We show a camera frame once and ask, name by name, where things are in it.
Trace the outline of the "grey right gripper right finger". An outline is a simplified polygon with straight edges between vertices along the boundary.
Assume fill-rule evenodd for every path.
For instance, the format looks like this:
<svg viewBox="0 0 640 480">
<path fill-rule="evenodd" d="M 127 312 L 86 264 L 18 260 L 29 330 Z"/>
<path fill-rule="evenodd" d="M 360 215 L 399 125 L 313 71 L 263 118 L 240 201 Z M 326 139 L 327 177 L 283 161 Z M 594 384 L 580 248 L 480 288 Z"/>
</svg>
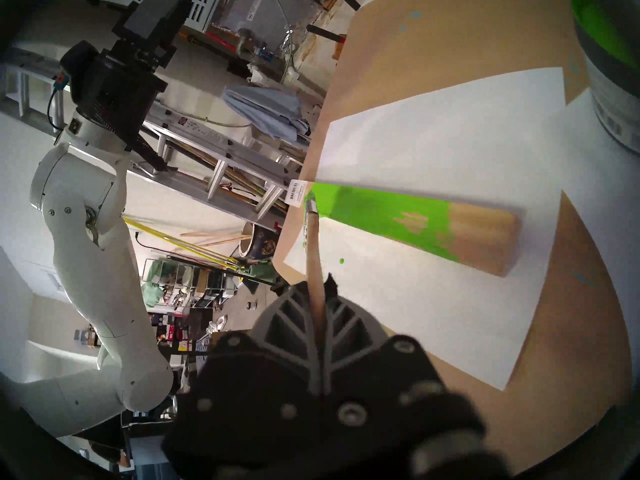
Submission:
<svg viewBox="0 0 640 480">
<path fill-rule="evenodd" d="M 338 371 L 378 350 L 389 339 L 379 321 L 360 305 L 339 295 L 332 274 L 324 282 L 326 327 L 321 337 L 322 394 L 334 391 Z"/>
</svg>

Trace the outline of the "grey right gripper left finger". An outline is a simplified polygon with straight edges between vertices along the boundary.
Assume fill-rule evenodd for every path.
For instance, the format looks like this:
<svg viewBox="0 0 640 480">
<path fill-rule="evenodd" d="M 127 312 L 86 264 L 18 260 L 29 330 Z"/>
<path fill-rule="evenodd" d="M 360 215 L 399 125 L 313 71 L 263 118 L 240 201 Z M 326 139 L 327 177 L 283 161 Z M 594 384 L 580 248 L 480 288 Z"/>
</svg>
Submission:
<svg viewBox="0 0 640 480">
<path fill-rule="evenodd" d="M 263 310 L 249 337 L 260 348 L 301 371 L 308 391 L 319 396 L 320 349 L 316 332 L 309 288 L 306 281 L 302 281 L 289 286 Z"/>
</svg>

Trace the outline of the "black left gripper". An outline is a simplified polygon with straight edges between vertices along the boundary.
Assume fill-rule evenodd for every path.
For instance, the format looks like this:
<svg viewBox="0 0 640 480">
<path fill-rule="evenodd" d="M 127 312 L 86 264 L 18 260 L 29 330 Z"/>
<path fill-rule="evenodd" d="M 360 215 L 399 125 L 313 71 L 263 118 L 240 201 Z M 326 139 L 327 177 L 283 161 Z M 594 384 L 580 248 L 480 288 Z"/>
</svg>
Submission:
<svg viewBox="0 0 640 480">
<path fill-rule="evenodd" d="M 97 53 L 82 78 L 82 112 L 125 143 L 155 171 L 168 165 L 141 136 L 140 130 L 167 82 L 157 69 L 167 68 L 177 47 L 176 36 L 193 0 L 132 2 L 114 25 L 117 41 Z"/>
</svg>

